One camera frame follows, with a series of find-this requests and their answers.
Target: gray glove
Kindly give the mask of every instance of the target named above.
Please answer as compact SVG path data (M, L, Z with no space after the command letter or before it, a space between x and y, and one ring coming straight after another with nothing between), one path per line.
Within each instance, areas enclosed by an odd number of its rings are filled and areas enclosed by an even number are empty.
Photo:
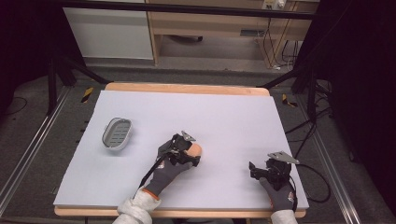
M166 142L158 148L158 158L168 149L171 141ZM168 186L181 172L189 170L192 167L192 162L184 164L177 163L173 165L167 156L163 162L155 169L153 177L149 184L145 187L146 190L159 196L160 193Z
M290 184L286 184L280 190L276 191L265 177L260 178L259 181L267 191L268 196L270 196L274 212L293 209L295 196Z

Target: black glove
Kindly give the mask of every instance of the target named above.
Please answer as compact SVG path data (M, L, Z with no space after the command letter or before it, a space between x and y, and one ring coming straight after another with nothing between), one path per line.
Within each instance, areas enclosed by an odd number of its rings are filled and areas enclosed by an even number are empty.
M265 177L260 178L259 181L265 190L267 190L268 196L270 196L274 212L293 209L295 196L293 193L294 190L289 183L276 191Z
M166 149L169 148L171 140L163 144L158 148L158 158L163 155ZM155 169L153 177L149 184L145 187L146 190L153 193L155 196L159 196L160 193L168 186L176 176L181 172L189 170L192 167L192 162L184 164L177 163L173 165L167 156L163 158L163 162Z

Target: white sleeve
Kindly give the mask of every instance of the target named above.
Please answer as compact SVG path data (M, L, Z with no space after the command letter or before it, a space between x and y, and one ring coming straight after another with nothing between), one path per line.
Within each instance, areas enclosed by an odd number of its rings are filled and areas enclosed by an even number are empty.
M280 210L271 215L273 224L297 224L292 210Z
M160 205L161 200L154 199L140 188L134 198L125 200L117 209L120 214L113 224L151 224L150 212Z

